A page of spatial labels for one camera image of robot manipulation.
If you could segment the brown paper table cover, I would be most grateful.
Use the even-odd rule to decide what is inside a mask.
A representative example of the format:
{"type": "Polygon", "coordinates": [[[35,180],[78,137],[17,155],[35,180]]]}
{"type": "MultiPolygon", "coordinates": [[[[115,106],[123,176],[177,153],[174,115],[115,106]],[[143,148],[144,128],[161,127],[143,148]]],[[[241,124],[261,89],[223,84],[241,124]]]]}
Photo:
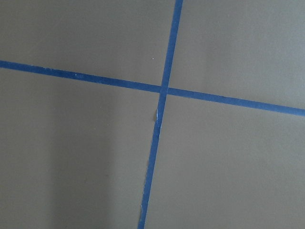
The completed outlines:
{"type": "Polygon", "coordinates": [[[302,0],[3,0],[3,229],[302,229],[302,0]]]}

